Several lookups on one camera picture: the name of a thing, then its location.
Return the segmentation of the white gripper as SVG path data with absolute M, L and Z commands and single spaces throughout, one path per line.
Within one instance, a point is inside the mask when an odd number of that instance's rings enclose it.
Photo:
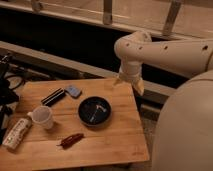
M 144 83 L 141 80 L 142 64 L 136 61 L 122 61 L 119 69 L 119 78 L 133 84 L 135 91 L 142 96 Z

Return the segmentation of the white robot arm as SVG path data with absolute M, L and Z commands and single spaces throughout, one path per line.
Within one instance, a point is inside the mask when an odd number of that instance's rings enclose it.
M 158 41 L 136 31 L 114 44 L 119 82 L 142 94 L 142 65 L 188 78 L 161 109 L 151 171 L 213 171 L 213 38 Z

